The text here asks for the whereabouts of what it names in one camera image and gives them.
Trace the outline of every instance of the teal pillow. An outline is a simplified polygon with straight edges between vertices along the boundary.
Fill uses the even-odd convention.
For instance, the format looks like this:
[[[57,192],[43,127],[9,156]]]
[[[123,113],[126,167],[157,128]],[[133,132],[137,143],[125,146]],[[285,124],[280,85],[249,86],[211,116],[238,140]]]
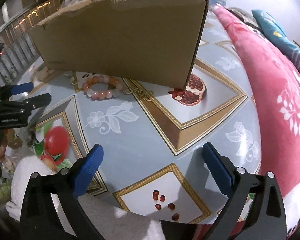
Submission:
[[[300,48],[288,40],[279,23],[270,14],[262,10],[252,10],[252,15],[266,38],[287,56],[297,70],[300,71]]]

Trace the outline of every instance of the pink bedding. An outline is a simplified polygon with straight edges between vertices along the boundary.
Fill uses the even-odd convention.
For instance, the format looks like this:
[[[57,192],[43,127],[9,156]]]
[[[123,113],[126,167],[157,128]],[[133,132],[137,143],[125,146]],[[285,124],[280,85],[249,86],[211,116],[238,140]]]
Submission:
[[[300,219],[300,75],[273,44],[223,7],[213,12],[228,32],[247,72],[260,122],[260,174],[279,183],[287,231]]]

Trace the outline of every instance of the fruit-patterned tablecloth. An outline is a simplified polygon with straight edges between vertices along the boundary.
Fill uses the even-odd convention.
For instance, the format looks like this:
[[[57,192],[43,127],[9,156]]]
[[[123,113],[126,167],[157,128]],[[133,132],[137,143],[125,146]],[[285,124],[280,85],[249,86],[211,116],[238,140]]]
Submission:
[[[211,224],[227,197],[205,165],[201,146],[210,141],[235,166],[258,172],[260,130],[250,83],[212,12],[186,91],[122,79],[126,85],[152,91],[151,101],[137,94],[92,101],[82,84],[94,75],[98,76],[49,70],[39,58],[20,80],[35,85],[23,99],[52,95],[49,106],[31,116],[36,124],[33,152],[49,167],[70,167],[94,144],[102,145],[104,159],[89,193],[154,219]],[[97,83],[92,88],[106,87]],[[250,203],[247,196],[240,220]]]

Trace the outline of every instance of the beaded bracelet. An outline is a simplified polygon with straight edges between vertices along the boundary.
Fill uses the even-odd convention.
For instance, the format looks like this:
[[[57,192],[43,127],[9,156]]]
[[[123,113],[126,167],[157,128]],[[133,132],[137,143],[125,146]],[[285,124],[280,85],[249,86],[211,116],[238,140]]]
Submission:
[[[90,87],[96,83],[105,83],[110,84],[116,89],[113,90],[105,90],[105,91],[94,91]],[[93,76],[92,78],[87,78],[86,82],[82,84],[83,91],[87,94],[88,97],[91,97],[92,99],[105,99],[105,98],[111,98],[111,97],[118,97],[120,92],[123,92],[123,85],[121,84],[120,80],[114,78],[114,77],[108,77],[108,76]]]

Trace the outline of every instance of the screw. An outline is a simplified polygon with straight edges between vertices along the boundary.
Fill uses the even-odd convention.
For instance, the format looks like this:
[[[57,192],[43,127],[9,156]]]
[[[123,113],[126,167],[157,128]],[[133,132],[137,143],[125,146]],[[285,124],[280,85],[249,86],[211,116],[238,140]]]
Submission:
[[[38,173],[37,172],[34,172],[31,174],[31,178],[32,179],[35,179],[36,177],[38,177]]]
[[[60,173],[61,173],[62,175],[66,175],[66,174],[68,174],[68,172],[69,172],[69,169],[68,169],[68,168],[63,168],[63,169],[60,171]]]
[[[244,174],[246,172],[246,170],[242,167],[238,167],[237,172],[239,172],[240,174]]]
[[[269,172],[267,173],[267,175],[268,175],[270,178],[274,178],[274,174],[273,174],[273,172],[271,172],[271,171],[269,171]]]

